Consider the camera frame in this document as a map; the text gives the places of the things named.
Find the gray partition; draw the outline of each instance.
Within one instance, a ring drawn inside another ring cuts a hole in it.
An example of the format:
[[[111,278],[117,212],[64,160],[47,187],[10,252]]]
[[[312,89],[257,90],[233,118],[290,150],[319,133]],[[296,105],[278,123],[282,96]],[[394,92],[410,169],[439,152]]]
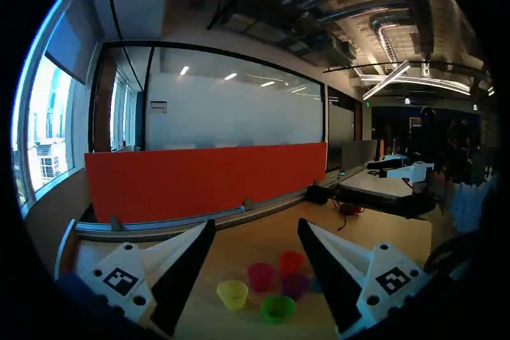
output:
[[[362,166],[366,162],[372,161],[377,149],[377,140],[346,142],[342,146],[342,159],[340,169],[342,171]]]

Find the window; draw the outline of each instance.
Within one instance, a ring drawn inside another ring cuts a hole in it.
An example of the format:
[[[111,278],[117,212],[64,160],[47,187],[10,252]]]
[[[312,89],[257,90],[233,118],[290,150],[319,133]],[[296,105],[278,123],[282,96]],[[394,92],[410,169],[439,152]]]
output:
[[[112,151],[134,144],[135,107],[136,93],[124,76],[117,73],[110,104],[110,148]]]
[[[71,76],[43,56],[30,94],[27,158],[34,191],[73,167],[69,103],[74,99]]]

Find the orange panel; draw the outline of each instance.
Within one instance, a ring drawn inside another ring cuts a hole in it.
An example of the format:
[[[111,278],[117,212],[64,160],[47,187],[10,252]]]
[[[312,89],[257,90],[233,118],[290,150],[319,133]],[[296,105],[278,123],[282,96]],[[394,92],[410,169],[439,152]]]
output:
[[[326,144],[85,154],[96,217],[186,218],[292,193],[324,179]]]

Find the glass wall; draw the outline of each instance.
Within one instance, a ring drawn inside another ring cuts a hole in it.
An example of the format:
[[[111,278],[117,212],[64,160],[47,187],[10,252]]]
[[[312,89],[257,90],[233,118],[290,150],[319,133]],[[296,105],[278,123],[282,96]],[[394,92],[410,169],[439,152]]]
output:
[[[148,150],[321,142],[321,85],[226,55],[156,48]]]
[[[354,141],[355,101],[328,86],[328,164],[326,171],[342,168],[342,146]]]

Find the frosted glass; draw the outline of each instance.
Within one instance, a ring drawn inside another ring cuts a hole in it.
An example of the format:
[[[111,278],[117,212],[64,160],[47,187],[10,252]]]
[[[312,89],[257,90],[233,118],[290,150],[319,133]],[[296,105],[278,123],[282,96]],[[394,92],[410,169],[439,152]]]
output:
[[[323,136],[321,86],[262,65],[216,54],[207,68],[194,71],[198,60],[181,50],[167,49],[161,69],[151,68],[148,102],[166,101],[167,113],[147,108],[147,149],[168,150],[247,145],[320,142]],[[180,70],[188,66],[185,75]],[[204,71],[211,73],[204,76]],[[224,80],[230,73],[237,76]],[[273,85],[261,84],[277,79]]]

